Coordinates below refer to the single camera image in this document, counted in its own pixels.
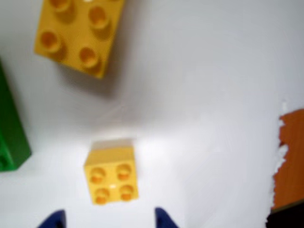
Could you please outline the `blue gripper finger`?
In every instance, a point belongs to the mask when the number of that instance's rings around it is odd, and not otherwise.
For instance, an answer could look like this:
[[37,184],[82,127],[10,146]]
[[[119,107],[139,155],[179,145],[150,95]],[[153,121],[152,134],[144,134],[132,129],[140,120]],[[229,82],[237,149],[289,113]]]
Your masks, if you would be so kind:
[[162,208],[155,209],[156,228],[178,228],[169,214]]
[[49,215],[38,228],[66,228],[66,213],[62,210],[57,210]]

